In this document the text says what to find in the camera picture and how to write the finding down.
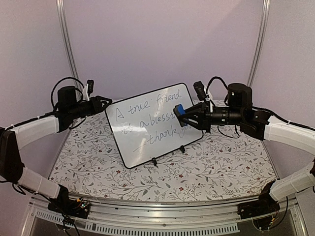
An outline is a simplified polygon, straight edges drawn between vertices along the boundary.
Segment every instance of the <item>white wall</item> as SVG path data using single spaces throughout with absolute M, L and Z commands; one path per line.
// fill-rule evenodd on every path
M 69 75 L 56 1 L 1 1 L 0 126 L 51 111 L 51 89 Z M 22 161 L 47 177 L 64 136 L 49 136 L 25 147 Z M 29 199 L 9 183 L 0 184 L 0 235 L 20 233 Z
M 67 0 L 71 45 L 80 79 L 95 93 L 126 98 L 212 76 L 246 83 L 262 0 Z M 223 86 L 212 90 L 223 99 Z
M 271 1 L 267 32 L 253 85 L 254 104 L 315 127 L 315 3 Z M 281 177 L 314 157 L 279 143 L 266 142 Z M 298 195 L 310 235 L 315 235 L 315 194 Z

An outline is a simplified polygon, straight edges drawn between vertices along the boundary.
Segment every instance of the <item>floral tablecloth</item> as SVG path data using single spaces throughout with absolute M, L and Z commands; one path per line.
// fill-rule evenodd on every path
M 236 136 L 234 126 L 220 131 Z M 190 202 L 257 195 L 276 178 L 261 141 L 243 133 L 232 139 L 213 126 L 211 134 L 185 149 L 158 158 L 157 166 L 126 169 L 102 113 L 71 131 L 50 180 L 94 197 Z

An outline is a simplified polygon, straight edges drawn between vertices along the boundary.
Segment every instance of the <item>black frame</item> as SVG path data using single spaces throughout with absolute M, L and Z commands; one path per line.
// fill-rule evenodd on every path
M 133 96 L 133 97 L 129 97 L 129 98 L 125 98 L 125 99 L 123 99 L 123 100 L 117 101 L 117 102 L 113 102 L 112 104 L 120 103 L 120 102 L 129 100 L 129 99 L 132 99 L 132 98 L 135 98 L 135 97 L 140 97 L 140 96 L 146 95 L 146 94 L 151 93 L 151 92 L 156 92 L 156 91 L 159 91 L 159 90 L 162 90 L 162 89 L 166 89 L 166 88 L 169 88 L 169 87 L 173 87 L 173 86 L 177 86 L 177 85 L 185 85 L 185 87 L 186 87 L 186 89 L 187 89 L 187 92 L 188 92 L 188 95 L 189 95 L 189 98 L 190 98 L 190 100 L 191 100 L 191 105 L 193 105 L 193 101 L 192 101 L 191 95 L 190 95 L 190 93 L 189 93 L 189 89 L 188 89 L 188 87 L 187 87 L 187 85 L 186 85 L 185 83 L 177 83 L 177 84 L 170 85 L 170 86 L 166 86 L 166 87 L 163 87 L 163 88 L 159 88 L 159 89 L 156 89 L 156 90 L 153 90 L 153 91 L 145 92 L 145 93 L 142 93 L 142 94 Z M 127 166 L 126 166 L 126 164 L 125 164 L 125 162 L 124 162 L 124 159 L 123 159 L 123 157 L 122 157 L 122 154 L 121 154 L 121 152 L 120 152 L 118 143 L 117 143 L 117 141 L 116 141 L 116 138 L 115 138 L 115 135 L 114 135 L 112 126 L 111 126 L 111 124 L 110 124 L 110 122 L 109 122 L 106 109 L 105 109 L 104 112 L 105 112 L 105 114 L 106 114 L 106 118 L 107 118 L 107 121 L 108 121 L 110 130 L 111 130 L 111 132 L 112 132 L 112 134 L 113 134 L 113 138 L 114 138 L 114 140 L 115 140 L 115 143 L 116 143 L 116 146 L 117 146 L 117 150 L 118 150 L 118 152 L 119 152 L 120 158 L 121 158 L 122 161 L 123 161 L 124 166 L 125 166 L 127 169 L 131 170 L 131 169 L 133 169 L 133 168 L 135 168 L 135 167 L 141 166 L 141 165 L 143 165 L 143 164 L 145 164 L 145 163 L 149 163 L 150 161 L 152 161 L 152 160 L 145 161 L 145 162 L 143 162 L 143 163 L 141 163 L 141 164 L 139 164 L 139 165 L 133 166 L 133 167 L 127 167 Z M 202 136 L 201 136 L 199 139 L 196 139 L 195 141 L 192 141 L 192 142 L 190 142 L 190 143 L 188 143 L 188 144 L 186 144 L 186 145 L 182 145 L 182 147 L 183 147 L 183 146 L 187 146 L 187 145 L 189 145 L 189 144 L 192 144 L 192 143 L 194 143 L 194 142 L 196 142 L 196 141 L 202 139 L 204 133 L 203 133 L 203 131 L 201 131 L 201 133 L 202 133 Z M 163 155 L 161 155 L 161 156 L 164 156 L 164 155 L 167 155 L 167 154 L 169 154 L 169 153 L 171 153 L 171 152 L 174 152 L 174 151 L 178 150 L 179 148 L 180 148 L 180 147 L 178 147 L 178 148 L 176 148 L 176 149 L 174 149 L 174 150 L 172 150 L 172 151 L 169 151 L 169 152 L 167 152 L 167 153 L 165 153 L 165 154 L 163 154 Z

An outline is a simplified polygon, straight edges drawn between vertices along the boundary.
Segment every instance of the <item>white padding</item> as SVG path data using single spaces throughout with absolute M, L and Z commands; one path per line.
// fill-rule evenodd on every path
M 265 127 L 264 139 L 277 141 L 305 150 L 315 155 L 315 132 L 292 124 L 287 124 L 271 116 Z
M 315 177 L 310 173 L 314 166 L 314 162 L 303 169 L 294 172 L 288 177 L 277 180 L 270 189 L 270 196 L 275 200 L 279 201 L 282 198 L 296 193 L 301 192 L 304 189 L 312 187 L 315 185 Z
M 54 116 L 42 118 L 11 129 L 15 132 L 19 150 L 40 138 L 59 131 L 58 118 Z
M 23 174 L 18 183 L 37 193 L 41 193 L 49 198 L 57 198 L 60 186 L 44 178 L 40 174 L 28 169 L 23 169 Z

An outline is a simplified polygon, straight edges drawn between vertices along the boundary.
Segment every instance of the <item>vent grille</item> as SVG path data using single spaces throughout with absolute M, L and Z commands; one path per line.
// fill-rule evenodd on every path
M 62 223 L 63 217 L 57 213 L 46 212 L 43 210 L 37 210 L 36 216 L 38 218 L 54 222 L 54 223 Z M 91 223 L 87 222 L 85 228 L 81 228 L 77 226 L 81 230 L 95 232 L 104 235 L 110 236 L 219 236 L 219 235 L 227 235 L 232 233 L 238 233 L 239 229 L 236 223 L 215 226 L 215 227 L 207 227 L 202 229 L 182 229 L 182 230 L 131 230 L 122 227 L 111 227 L 106 226 L 99 223 Z

